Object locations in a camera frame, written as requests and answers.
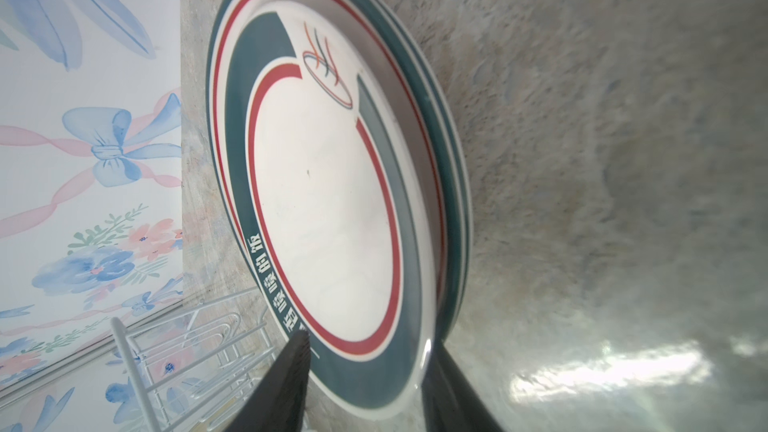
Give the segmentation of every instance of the pink flower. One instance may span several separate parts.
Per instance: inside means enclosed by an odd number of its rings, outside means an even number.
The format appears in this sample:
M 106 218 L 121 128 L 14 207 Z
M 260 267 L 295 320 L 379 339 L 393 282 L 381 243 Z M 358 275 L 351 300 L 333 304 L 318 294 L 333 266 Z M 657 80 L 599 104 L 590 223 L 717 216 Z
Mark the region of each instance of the pink flower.
M 152 262 L 153 260 L 158 258 L 159 255 L 170 254 L 174 250 L 175 243 L 176 243 L 175 240 L 169 240 L 168 242 L 163 242 L 162 244 L 158 244 L 155 247 L 147 248 L 146 250 L 140 251 L 137 257 L 142 258 L 146 256 L 147 261 Z
M 42 360 L 38 359 L 39 352 L 30 352 L 15 357 L 10 357 L 0 362 L 0 375 L 14 375 L 35 365 L 40 364 Z
M 149 244 L 165 242 L 170 235 L 170 226 L 174 224 L 172 218 L 166 218 L 159 221 L 150 228 L 149 224 L 144 224 L 139 228 L 132 228 L 128 233 L 128 240 L 123 242 L 120 247 L 123 250 L 141 250 Z
M 161 342 L 179 338 L 179 340 L 171 341 L 165 346 L 158 347 L 158 350 L 165 350 L 172 353 L 163 360 L 160 360 L 159 362 L 156 362 L 150 366 L 150 373 L 152 374 L 153 379 L 162 379 L 166 375 L 172 374 L 179 369 L 187 367 L 187 364 L 190 364 L 193 360 L 195 360 L 195 353 L 189 342 L 185 343 L 180 340 L 180 336 L 184 332 L 185 330 L 183 329 L 179 330 L 178 328 L 172 328 L 168 332 L 159 336 L 153 342 L 153 345 L 157 345 Z
M 135 250 L 136 258 L 146 257 L 149 262 L 154 261 L 162 254 L 168 254 L 174 249 L 177 238 L 180 237 L 181 230 L 170 230 L 174 224 L 172 218 L 166 218 L 159 221 L 154 226 L 144 224 L 136 229 L 131 229 L 126 239 L 120 247 L 123 250 Z

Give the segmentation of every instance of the stacked plates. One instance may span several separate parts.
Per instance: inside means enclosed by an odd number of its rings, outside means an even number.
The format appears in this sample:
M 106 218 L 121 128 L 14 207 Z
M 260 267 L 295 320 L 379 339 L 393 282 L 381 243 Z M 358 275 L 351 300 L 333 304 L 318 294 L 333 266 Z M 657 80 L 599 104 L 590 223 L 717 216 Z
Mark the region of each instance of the stacked plates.
M 456 127 L 380 0 L 224 0 L 211 149 L 236 239 L 312 379 L 364 418 L 399 412 L 456 320 L 472 217 Z

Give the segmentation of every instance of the floral wallpaper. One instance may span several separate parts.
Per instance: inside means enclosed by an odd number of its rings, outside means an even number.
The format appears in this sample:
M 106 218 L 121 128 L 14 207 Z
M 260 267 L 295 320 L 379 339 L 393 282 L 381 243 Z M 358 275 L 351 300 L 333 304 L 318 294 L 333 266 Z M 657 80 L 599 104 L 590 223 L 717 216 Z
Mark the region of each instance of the floral wallpaper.
M 179 26 L 179 0 L 0 0 L 0 395 L 182 296 Z
M 184 333 L 188 318 L 180 318 L 149 332 L 147 344 L 158 344 Z M 205 351 L 200 347 L 179 350 L 158 362 L 151 373 L 157 378 L 173 374 Z M 204 363 L 195 371 L 204 379 L 210 379 L 217 369 Z M 178 382 L 164 388 L 162 399 L 168 411 L 174 414 L 185 412 L 194 402 L 192 393 L 205 384 L 204 379 L 185 374 Z M 146 430 L 133 384 L 116 349 L 1 408 L 0 432 L 82 430 L 84 411 L 87 412 L 88 430 Z

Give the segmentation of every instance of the blue leaf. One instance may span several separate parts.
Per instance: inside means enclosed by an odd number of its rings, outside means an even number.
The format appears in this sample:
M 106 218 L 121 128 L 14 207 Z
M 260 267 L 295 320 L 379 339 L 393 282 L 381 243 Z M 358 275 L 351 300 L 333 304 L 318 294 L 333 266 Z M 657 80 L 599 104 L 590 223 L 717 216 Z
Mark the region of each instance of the blue leaf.
M 21 317 L 22 315 L 29 315 L 29 312 L 26 312 L 26 310 L 30 307 L 34 307 L 34 304 L 25 305 L 24 307 L 12 308 L 7 311 L 0 311 L 0 318 Z
M 172 291 L 171 289 L 176 287 L 183 280 L 184 280 L 183 278 L 172 278 L 171 280 L 168 281 L 168 283 L 166 285 L 163 286 L 162 289 L 160 289 L 159 291 L 154 293 L 154 296 L 152 297 L 150 302 L 157 301 L 160 296 L 167 297 L 168 294 L 170 294 L 170 295 L 173 295 L 173 294 L 181 295 L 183 292 Z
M 115 424 L 121 424 L 126 420 L 134 420 L 141 417 L 141 408 L 138 399 L 136 398 L 134 388 L 130 384 L 130 379 L 128 380 L 127 385 L 110 384 L 110 386 L 107 387 L 107 392 L 104 394 L 104 397 L 113 404 L 116 404 L 117 402 L 122 403 L 120 404 L 118 411 L 114 413 L 112 421 Z
M 45 55 L 77 69 L 82 62 L 83 43 L 78 23 L 64 0 L 6 0 L 18 21 Z
M 24 35 L 24 37 L 32 40 L 29 33 L 24 28 L 21 22 L 16 18 L 16 13 L 13 11 L 13 7 L 6 1 L 0 0 L 0 19 L 4 20 L 6 24 L 16 29 L 16 32 Z
M 55 418 L 58 417 L 58 415 L 62 412 L 64 409 L 64 406 L 67 405 L 67 402 L 69 402 L 69 398 L 72 396 L 72 392 L 74 392 L 74 387 L 69 389 L 64 396 L 59 399 L 58 402 L 55 402 L 53 397 L 50 395 L 45 397 L 45 404 L 43 405 L 43 410 L 40 413 L 40 418 L 38 419 L 38 422 L 34 425 L 34 428 L 32 429 L 32 432 L 43 432 L 45 429 L 50 426 Z
M 18 46 L 13 43 L 11 37 L 5 35 L 5 32 L 3 32 L 2 29 L 0 29 L 0 46 L 6 46 L 11 50 L 18 50 Z
M 96 25 L 117 42 L 148 59 L 154 47 L 147 31 L 120 0 L 72 0 Z

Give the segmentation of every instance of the dish rack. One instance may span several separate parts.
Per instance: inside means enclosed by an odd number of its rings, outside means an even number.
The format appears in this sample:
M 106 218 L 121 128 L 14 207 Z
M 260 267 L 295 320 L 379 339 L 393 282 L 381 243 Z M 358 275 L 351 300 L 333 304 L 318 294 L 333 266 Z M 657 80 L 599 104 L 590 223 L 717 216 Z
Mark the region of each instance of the dish rack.
M 265 330 L 267 306 L 245 330 L 234 300 L 258 287 L 230 294 L 128 331 L 112 318 L 115 343 L 125 360 L 135 398 L 150 432 L 213 432 L 243 407 L 276 358 Z M 306 417 L 303 430 L 306 430 Z

